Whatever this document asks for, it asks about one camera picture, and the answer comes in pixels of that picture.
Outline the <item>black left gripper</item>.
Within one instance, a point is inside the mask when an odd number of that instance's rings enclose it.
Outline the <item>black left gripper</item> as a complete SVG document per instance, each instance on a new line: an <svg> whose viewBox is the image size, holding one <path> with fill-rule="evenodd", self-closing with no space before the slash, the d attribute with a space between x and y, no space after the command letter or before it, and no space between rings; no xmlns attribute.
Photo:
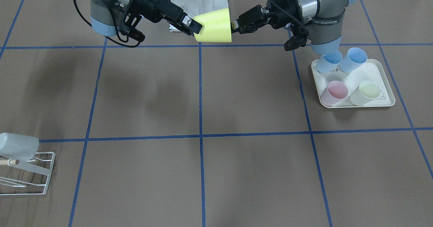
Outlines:
<svg viewBox="0 0 433 227"><path fill-rule="evenodd" d="M267 0L265 8L254 6L231 22L231 33L250 34L265 25L280 29L289 23L306 29L298 0Z"/></svg>

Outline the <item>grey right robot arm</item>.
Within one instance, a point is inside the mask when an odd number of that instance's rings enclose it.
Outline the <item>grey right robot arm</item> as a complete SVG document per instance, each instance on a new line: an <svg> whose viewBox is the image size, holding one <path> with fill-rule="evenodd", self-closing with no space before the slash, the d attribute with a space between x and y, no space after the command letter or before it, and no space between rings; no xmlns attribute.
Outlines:
<svg viewBox="0 0 433 227"><path fill-rule="evenodd" d="M202 25L171 0L90 0L94 31L113 37L122 34L139 42L145 36L136 29L141 18L158 23L166 20L187 35L198 34Z"/></svg>

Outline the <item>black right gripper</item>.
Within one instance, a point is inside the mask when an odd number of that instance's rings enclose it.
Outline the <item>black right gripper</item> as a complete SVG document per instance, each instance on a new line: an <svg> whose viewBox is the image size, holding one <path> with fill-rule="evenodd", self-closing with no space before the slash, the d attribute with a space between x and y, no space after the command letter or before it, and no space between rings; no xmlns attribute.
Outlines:
<svg viewBox="0 0 433 227"><path fill-rule="evenodd" d="M201 23L189 17L170 0L130 0L126 13L134 17L142 16L153 23L165 19L171 25L181 27L181 31L188 36L199 34L203 28Z"/></svg>

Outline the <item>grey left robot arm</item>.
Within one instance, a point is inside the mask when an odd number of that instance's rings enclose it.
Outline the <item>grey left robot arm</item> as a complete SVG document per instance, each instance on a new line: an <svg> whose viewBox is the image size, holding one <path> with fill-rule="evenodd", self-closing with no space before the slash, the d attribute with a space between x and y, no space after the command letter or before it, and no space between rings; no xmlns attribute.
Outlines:
<svg viewBox="0 0 433 227"><path fill-rule="evenodd" d="M356 0L267 0L231 23L232 33L249 34L265 25L274 29L288 27L292 37L284 44L286 51L311 42L316 54L327 55L341 43L345 8Z"/></svg>

